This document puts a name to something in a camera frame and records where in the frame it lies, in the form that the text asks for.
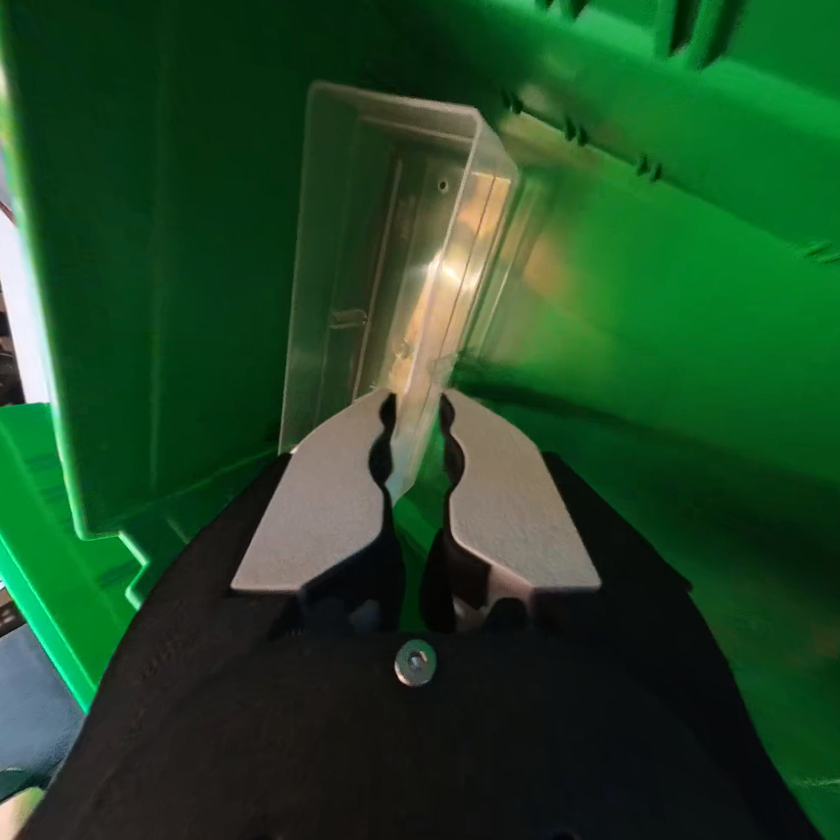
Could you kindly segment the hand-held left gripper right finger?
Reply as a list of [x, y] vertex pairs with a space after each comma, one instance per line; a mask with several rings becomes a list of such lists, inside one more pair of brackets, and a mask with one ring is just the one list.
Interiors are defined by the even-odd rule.
[[536, 618], [548, 599], [599, 592], [602, 577], [531, 438], [461, 392], [442, 392], [439, 412], [456, 615], [477, 622], [515, 599]]

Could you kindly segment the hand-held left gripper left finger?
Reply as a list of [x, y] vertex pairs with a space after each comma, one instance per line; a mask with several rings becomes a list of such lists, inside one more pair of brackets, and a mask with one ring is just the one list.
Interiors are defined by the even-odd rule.
[[231, 582], [298, 594], [385, 528], [396, 396], [371, 392], [316, 426], [291, 457]]

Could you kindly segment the green plastic bin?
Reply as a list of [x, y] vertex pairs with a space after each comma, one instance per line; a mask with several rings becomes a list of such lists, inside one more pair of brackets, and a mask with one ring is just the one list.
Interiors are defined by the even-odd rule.
[[46, 403], [1, 410], [1, 576], [87, 712], [137, 608], [140, 563], [118, 537], [81, 540]]
[[455, 382], [692, 580], [838, 838], [838, 2], [2, 2], [35, 399], [90, 540], [17, 598], [43, 575], [29, 621], [75, 699], [142, 567], [276, 446], [320, 80], [511, 143], [521, 217]]

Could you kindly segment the clear plastic drawer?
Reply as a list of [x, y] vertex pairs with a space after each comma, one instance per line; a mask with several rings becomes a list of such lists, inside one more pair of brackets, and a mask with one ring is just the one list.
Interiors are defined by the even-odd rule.
[[476, 108], [311, 84], [281, 451], [386, 389], [388, 491], [396, 502], [412, 488], [518, 179]]

